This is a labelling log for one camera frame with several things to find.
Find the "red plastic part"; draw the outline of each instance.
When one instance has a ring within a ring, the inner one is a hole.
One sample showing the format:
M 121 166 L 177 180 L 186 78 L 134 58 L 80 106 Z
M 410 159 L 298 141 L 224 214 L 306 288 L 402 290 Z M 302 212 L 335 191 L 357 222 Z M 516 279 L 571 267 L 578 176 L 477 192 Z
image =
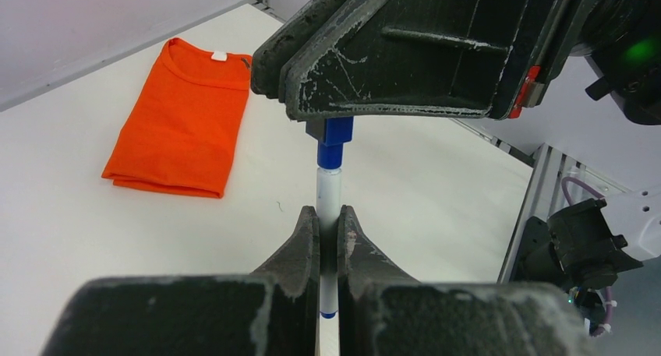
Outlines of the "red plastic part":
M 525 97 L 525 94 L 528 92 L 528 88 L 530 87 L 530 84 L 535 82 L 541 70 L 542 67 L 539 65 L 535 65 L 531 67 L 530 70 L 528 70 L 528 75 L 525 77 L 525 82 L 523 82 L 523 86 L 521 86 L 521 91 L 519 91 L 518 93 L 517 100 L 514 102 L 514 108 L 512 108 L 512 111 L 508 116 L 509 118 L 519 118 L 519 116 L 521 116 L 521 111 L 523 111 L 523 106 L 521 105 L 521 103 L 523 102 L 523 98 Z

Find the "purple cable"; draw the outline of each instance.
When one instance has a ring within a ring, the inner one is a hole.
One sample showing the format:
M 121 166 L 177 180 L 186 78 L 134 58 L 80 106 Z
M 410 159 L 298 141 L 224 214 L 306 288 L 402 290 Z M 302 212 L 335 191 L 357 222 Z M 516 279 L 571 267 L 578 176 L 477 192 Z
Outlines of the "purple cable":
M 593 187 L 591 187 L 587 183 L 581 181 L 580 179 L 574 178 L 574 177 L 565 177 L 565 178 L 562 178 L 562 181 L 560 181 L 560 186 L 562 187 L 562 193 L 564 194 L 564 198 L 567 199 L 567 203 L 569 203 L 570 206 L 574 205 L 574 200 L 569 195 L 569 189 L 567 188 L 567 184 L 569 182 L 572 182 L 572 183 L 575 183 L 576 185 L 581 186 L 582 189 L 589 192 L 590 195 L 596 197 L 597 199 L 603 198 L 603 194 L 601 192 L 595 190 Z
M 582 189 L 585 191 L 589 192 L 590 195 L 596 197 L 597 199 L 603 198 L 603 194 L 597 190 L 595 190 L 592 186 L 588 185 L 587 183 L 581 181 L 578 178 L 574 177 L 565 177 L 562 178 L 562 181 L 560 181 L 560 186 L 562 187 L 562 193 L 564 194 L 564 198 L 567 200 L 567 203 L 569 203 L 570 206 L 574 205 L 574 200 L 571 198 L 569 195 L 569 189 L 567 188 L 567 184 L 569 182 L 572 182 L 576 185 L 581 186 Z M 591 337 L 599 337 L 602 334 L 606 332 L 606 325 L 610 325 L 610 321 L 613 319 L 613 290 L 611 286 L 607 286 L 605 288 L 606 291 L 606 316 L 603 318 L 603 322 L 593 331 L 590 336 Z

